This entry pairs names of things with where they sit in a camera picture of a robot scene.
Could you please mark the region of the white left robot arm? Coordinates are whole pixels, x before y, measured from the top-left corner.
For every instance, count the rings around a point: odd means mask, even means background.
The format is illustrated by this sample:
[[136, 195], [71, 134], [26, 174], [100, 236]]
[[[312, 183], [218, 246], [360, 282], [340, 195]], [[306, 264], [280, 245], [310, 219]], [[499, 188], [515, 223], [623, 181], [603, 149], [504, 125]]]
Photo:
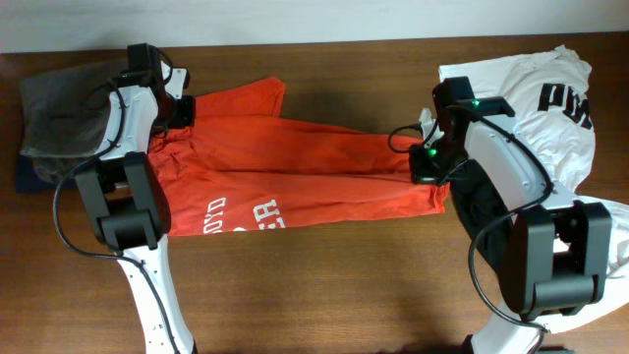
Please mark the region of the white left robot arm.
[[132, 44], [128, 67], [110, 79], [110, 113], [94, 156], [72, 171], [105, 260], [124, 272], [148, 353], [194, 353], [168, 261], [171, 211], [148, 159], [159, 134], [191, 127], [190, 75], [157, 47]]

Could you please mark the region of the orange red printed t-shirt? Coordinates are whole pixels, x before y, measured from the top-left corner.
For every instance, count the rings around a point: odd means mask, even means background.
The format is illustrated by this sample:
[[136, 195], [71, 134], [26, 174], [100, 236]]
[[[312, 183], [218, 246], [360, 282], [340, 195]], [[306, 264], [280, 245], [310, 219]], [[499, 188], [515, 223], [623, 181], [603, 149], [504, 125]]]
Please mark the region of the orange red printed t-shirt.
[[448, 186], [411, 181], [383, 134], [282, 117], [270, 77], [197, 97], [193, 126], [153, 138], [148, 157], [172, 237], [443, 213]]

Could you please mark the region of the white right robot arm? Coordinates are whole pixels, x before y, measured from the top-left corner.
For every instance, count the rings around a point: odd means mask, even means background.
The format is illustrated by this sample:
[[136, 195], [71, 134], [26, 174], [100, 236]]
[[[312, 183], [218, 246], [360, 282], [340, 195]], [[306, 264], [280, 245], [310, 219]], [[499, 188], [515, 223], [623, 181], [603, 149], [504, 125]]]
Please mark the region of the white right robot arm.
[[603, 300], [611, 214], [585, 203], [551, 176], [517, 129], [501, 96], [477, 98], [466, 77], [432, 90], [436, 118], [421, 124], [427, 137], [409, 148], [413, 183], [461, 181], [478, 164], [504, 209], [472, 236], [467, 264], [475, 276], [481, 253], [498, 278], [502, 302], [482, 301], [492, 316], [468, 335], [464, 353], [544, 353], [558, 323]]

